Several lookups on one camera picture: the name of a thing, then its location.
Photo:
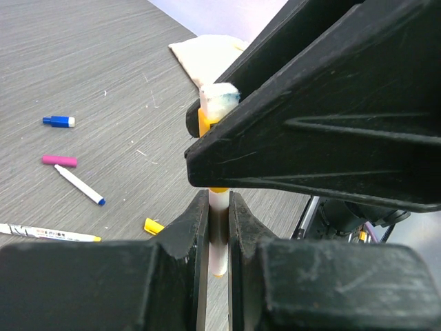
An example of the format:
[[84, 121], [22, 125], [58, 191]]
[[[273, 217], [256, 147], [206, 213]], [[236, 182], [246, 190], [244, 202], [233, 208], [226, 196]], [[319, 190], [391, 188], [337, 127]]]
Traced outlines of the white pen yellow end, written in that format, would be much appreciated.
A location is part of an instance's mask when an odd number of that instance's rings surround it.
[[229, 190], [209, 189], [209, 271], [215, 277], [222, 277], [228, 265], [229, 238]]

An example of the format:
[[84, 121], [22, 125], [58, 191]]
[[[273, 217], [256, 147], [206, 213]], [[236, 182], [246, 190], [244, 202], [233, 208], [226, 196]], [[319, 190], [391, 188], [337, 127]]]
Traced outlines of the yellow pen cap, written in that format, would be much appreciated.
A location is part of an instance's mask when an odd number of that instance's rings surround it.
[[157, 235], [165, 227], [158, 223], [156, 220], [146, 218], [143, 229], [151, 235]]

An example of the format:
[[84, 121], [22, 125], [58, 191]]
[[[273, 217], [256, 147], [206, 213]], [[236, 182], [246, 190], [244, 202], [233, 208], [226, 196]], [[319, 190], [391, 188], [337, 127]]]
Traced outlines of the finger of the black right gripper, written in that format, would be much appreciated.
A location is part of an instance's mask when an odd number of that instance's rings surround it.
[[440, 209], [440, 2], [361, 2], [196, 140], [193, 186]]
[[361, 1], [288, 1], [215, 82], [245, 99]]

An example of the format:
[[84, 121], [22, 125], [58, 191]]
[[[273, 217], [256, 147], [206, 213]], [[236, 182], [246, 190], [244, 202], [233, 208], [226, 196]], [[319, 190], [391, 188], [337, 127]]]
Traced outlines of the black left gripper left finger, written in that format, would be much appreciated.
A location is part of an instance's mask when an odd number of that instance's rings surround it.
[[155, 238], [151, 282], [152, 330], [204, 330], [207, 305], [208, 192]]

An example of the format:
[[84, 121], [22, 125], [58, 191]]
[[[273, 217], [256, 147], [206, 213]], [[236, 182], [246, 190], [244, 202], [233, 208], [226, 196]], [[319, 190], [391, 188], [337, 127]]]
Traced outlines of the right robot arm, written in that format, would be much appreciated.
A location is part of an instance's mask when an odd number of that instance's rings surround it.
[[186, 151], [193, 186], [316, 196], [311, 238], [440, 209], [439, 1], [289, 1], [220, 81], [240, 103]]

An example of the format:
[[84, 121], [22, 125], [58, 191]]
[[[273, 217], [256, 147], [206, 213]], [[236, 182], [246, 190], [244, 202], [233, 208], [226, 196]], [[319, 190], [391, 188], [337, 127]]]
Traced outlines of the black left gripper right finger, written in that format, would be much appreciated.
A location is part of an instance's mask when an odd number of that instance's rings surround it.
[[230, 330], [257, 330], [265, 305], [258, 244], [276, 235], [258, 220], [237, 192], [229, 196], [228, 307]]

